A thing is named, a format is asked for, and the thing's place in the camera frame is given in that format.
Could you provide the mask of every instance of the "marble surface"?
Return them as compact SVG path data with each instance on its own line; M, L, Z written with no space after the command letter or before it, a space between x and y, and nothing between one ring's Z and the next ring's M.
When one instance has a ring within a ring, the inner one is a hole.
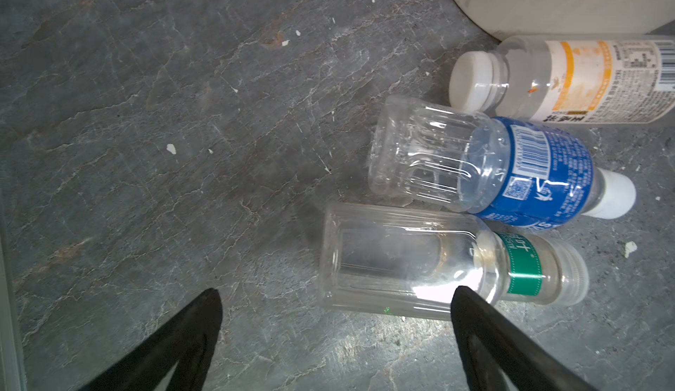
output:
M466 389L451 324L315 304L326 202L418 205L367 189L385 97L447 103L454 60L495 44L452 0L0 8L0 181L29 389L82 385L207 287L225 307L207 389ZM674 133L579 131L635 181L635 209L550 233L588 262L584 302L497 305L604 390L675 381Z

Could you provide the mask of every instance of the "empty bottle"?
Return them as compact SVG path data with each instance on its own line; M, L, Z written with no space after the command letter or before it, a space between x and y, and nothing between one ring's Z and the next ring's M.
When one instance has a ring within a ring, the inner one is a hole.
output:
M629 178L593 167L567 132L401 96L387 98L368 165L376 193L536 230L579 213L618 218L636 197Z
M515 36L460 56L450 77L456 111L521 121L675 122L675 37Z
M494 233L468 214L329 205L319 273L322 306L450 320L459 286L489 303L574 305L586 296L589 275L569 244Z

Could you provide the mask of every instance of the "green label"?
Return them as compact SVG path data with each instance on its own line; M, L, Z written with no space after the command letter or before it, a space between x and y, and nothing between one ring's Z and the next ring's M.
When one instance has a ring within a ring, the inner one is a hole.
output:
M535 247L521 235L497 233L502 239L511 262L510 294L536 296L541 290L541 261Z

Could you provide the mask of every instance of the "orange and white label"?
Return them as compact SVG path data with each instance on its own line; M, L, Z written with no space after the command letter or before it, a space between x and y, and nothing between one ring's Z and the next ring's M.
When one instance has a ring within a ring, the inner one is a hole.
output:
M648 123L675 106L673 41L546 41L548 91L531 118L559 123Z

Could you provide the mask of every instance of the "bottle cap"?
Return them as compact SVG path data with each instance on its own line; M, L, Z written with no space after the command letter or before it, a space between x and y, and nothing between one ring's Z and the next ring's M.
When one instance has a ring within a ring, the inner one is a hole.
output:
M493 73L490 53L462 54L450 75L450 107L462 113L482 110L490 94Z
M572 306L581 302L588 294L591 283L586 262L571 244L557 238L540 238L551 245L560 268L560 294L551 304Z
M599 168L605 190L595 206L583 213L585 216L614 219L623 216L632 208L637 193L635 185L623 174Z

